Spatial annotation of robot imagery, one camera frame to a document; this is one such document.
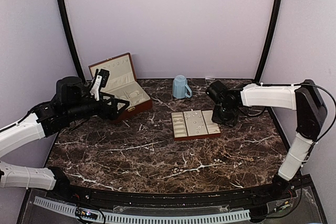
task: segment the blue mug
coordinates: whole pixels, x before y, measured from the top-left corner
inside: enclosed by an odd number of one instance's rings
[[[193,92],[188,86],[188,81],[184,76],[176,76],[173,82],[173,97],[182,99],[190,98]]]

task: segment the open jewelry box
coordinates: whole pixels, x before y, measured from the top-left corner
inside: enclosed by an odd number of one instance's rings
[[[89,69],[92,76],[95,75],[96,69],[109,70],[110,76],[108,82],[106,87],[101,89],[101,92],[113,94],[116,98],[130,102],[129,107],[115,122],[120,122],[140,112],[150,110],[153,107],[152,99],[136,80],[132,57],[129,52],[90,65]]]

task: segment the dark brown marble surface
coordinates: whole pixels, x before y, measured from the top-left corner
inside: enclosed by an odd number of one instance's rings
[[[240,116],[233,128],[221,125],[218,138],[174,142],[171,112],[213,109],[205,94],[211,82],[189,80],[193,97],[178,100],[172,98],[173,80],[139,80],[153,99],[152,110],[116,125],[95,117],[72,132],[63,130],[47,166],[61,167],[74,185],[133,193],[200,193],[270,183],[286,149],[267,112]],[[223,82],[231,88],[249,81]]]

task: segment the white wall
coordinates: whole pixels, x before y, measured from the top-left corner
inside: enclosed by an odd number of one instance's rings
[[[66,0],[85,75],[130,52],[139,78],[254,78],[274,0]]]
[[[56,0],[0,0],[0,128],[55,94],[56,81],[75,75]],[[43,167],[53,137],[2,158]],[[1,223],[16,223],[25,189],[0,189]]]
[[[265,83],[312,79],[336,96],[336,0],[282,0]],[[334,107],[323,94],[330,124]],[[296,129],[294,112],[276,110],[289,139]],[[314,149],[304,168],[317,187],[329,223],[336,223],[336,127]]]

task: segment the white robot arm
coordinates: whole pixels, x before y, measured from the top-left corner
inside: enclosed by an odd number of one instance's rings
[[[239,107],[269,106],[297,111],[296,136],[288,154],[272,180],[273,196],[281,195],[306,159],[327,117],[326,105],[312,80],[290,85],[248,84],[227,89],[220,81],[212,83],[206,93],[216,105],[212,120],[234,126]]]
[[[70,122],[98,115],[115,120],[128,107],[129,102],[101,93],[109,72],[100,70],[89,89],[78,77],[57,81],[56,95],[50,102],[41,103],[28,111],[21,120],[0,129],[0,160],[7,153],[35,140],[51,136]],[[124,104],[118,109],[118,103]],[[53,190],[67,187],[69,180],[58,167],[29,168],[0,161],[0,187],[25,187]]]

